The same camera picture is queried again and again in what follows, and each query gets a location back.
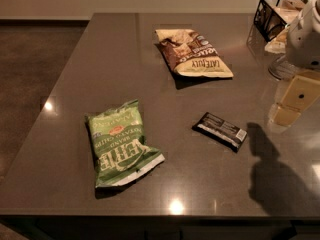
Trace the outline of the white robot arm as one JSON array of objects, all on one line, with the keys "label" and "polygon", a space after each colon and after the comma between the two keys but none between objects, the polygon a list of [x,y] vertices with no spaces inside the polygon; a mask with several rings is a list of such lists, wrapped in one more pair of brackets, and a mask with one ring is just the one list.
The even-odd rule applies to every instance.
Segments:
[{"label": "white robot arm", "polygon": [[309,0],[289,25],[285,54],[269,72],[279,80],[269,119],[289,127],[320,97],[320,0]]}]

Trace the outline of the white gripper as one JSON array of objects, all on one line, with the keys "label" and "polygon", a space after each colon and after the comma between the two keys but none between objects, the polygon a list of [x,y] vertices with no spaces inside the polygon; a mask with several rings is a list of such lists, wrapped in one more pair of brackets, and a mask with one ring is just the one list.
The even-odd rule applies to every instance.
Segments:
[{"label": "white gripper", "polygon": [[320,73],[305,70],[296,74],[281,98],[280,105],[273,104],[270,119],[274,124],[289,127],[320,97]]}]

